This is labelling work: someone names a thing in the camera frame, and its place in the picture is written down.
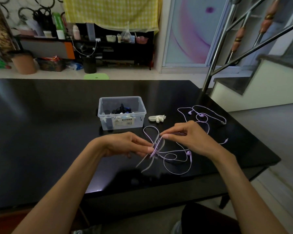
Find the black pants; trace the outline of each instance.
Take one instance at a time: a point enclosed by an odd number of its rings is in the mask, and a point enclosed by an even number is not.
[[[241,234],[237,220],[194,202],[183,209],[181,228],[182,234]]]

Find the green plastic stool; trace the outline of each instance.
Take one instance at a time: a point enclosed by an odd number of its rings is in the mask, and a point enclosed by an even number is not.
[[[84,79],[110,79],[109,76],[105,73],[93,73],[93,74],[86,74]]]

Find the person's left hand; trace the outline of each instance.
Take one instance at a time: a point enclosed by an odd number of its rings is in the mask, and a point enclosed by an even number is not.
[[[144,157],[147,153],[154,151],[153,144],[132,132],[104,135],[95,138],[90,143],[95,143],[103,148],[103,156],[105,157],[116,154],[125,154],[127,157],[130,157],[130,152]]]

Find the stair railing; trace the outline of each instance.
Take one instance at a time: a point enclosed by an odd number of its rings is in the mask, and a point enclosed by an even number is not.
[[[228,16],[226,18],[226,21],[225,21],[223,30],[221,32],[219,41],[218,41],[218,43],[216,45],[216,49],[215,49],[215,52],[214,52],[214,55],[213,55],[213,58],[212,58],[212,61],[211,61],[211,65],[209,67],[209,70],[208,70],[208,73],[207,73],[207,76],[206,76],[206,79],[205,79],[205,82],[204,82],[204,85],[203,85],[203,89],[202,89],[203,93],[206,93],[213,75],[219,73],[223,69],[226,69],[227,67],[233,65],[235,62],[243,59],[244,57],[252,54],[253,52],[257,51],[258,49],[262,48],[263,46],[266,46],[267,44],[271,43],[272,41],[276,40],[277,38],[279,38],[279,37],[281,37],[281,36],[285,35],[286,33],[288,33],[288,32],[293,30],[293,24],[291,24],[291,25],[287,26],[286,28],[284,28],[283,30],[281,30],[279,33],[277,33],[277,34],[273,35],[272,37],[266,39],[265,41],[261,42],[264,33],[268,30],[268,28],[272,24],[272,20],[273,20],[274,15],[275,15],[275,13],[277,11],[277,7],[278,7],[278,4],[279,4],[280,0],[274,0],[272,5],[270,6],[270,8],[268,9],[268,11],[266,13],[264,21],[262,22],[261,29],[260,29],[259,34],[258,34],[258,38],[257,38],[253,48],[251,48],[250,50],[246,51],[245,53],[243,53],[238,58],[232,60],[233,55],[237,51],[238,47],[240,46],[240,43],[241,43],[242,38],[244,36],[246,23],[247,23],[248,18],[251,15],[251,12],[256,7],[258,7],[263,1],[265,1],[265,0],[258,0],[239,19],[237,19],[234,23],[229,25],[229,23],[230,23],[230,21],[232,19],[232,16],[234,14],[234,10],[237,8],[237,5],[241,2],[241,0],[231,0],[230,11],[229,11],[229,14],[228,14]],[[236,35],[235,41],[233,43],[233,46],[231,48],[231,52],[230,52],[230,55],[228,57],[227,63],[224,64],[223,66],[221,66],[220,68],[218,68],[217,70],[215,70],[216,63],[218,61],[219,54],[220,54],[220,51],[221,51],[221,49],[223,47],[223,44],[224,44],[224,41],[225,41],[225,38],[226,38],[226,35],[227,35],[228,31],[231,30],[234,26],[236,26],[242,20],[243,20],[243,23],[241,25],[241,28],[237,32],[237,35]]]

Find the hand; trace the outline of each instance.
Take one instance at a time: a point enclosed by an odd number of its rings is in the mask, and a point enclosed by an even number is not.
[[[182,132],[186,136],[172,134],[177,132]],[[175,126],[163,131],[160,135],[164,139],[169,139],[187,146],[190,150],[208,157],[213,162],[219,159],[221,153],[227,151],[194,121],[176,123]]]
[[[140,138],[132,132],[121,134],[110,134],[95,138],[90,143],[94,143],[103,149],[103,156],[108,157],[116,154],[125,154],[130,157],[130,152],[134,152],[141,157],[147,153],[152,153],[153,144]]]

